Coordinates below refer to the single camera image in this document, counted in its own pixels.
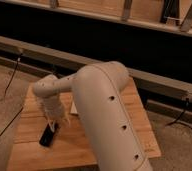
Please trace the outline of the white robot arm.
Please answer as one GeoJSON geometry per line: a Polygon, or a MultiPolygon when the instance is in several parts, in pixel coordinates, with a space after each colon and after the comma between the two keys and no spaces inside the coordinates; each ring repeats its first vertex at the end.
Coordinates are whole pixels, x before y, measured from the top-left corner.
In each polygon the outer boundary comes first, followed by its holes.
{"type": "Polygon", "coordinates": [[[120,62],[90,64],[63,78],[33,84],[50,126],[63,116],[59,95],[70,91],[100,171],[153,171],[121,98],[129,82],[120,62]]]}

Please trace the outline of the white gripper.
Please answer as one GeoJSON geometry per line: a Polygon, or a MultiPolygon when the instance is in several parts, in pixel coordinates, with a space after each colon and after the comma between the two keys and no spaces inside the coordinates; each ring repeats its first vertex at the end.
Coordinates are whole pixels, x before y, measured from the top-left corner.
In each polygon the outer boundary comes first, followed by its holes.
{"type": "MultiPolygon", "coordinates": [[[[48,98],[41,98],[40,105],[45,115],[48,117],[48,125],[51,130],[55,130],[55,121],[64,116],[65,109],[58,96],[51,96],[48,98]]],[[[70,126],[69,117],[64,117],[65,123],[70,126]]]]}

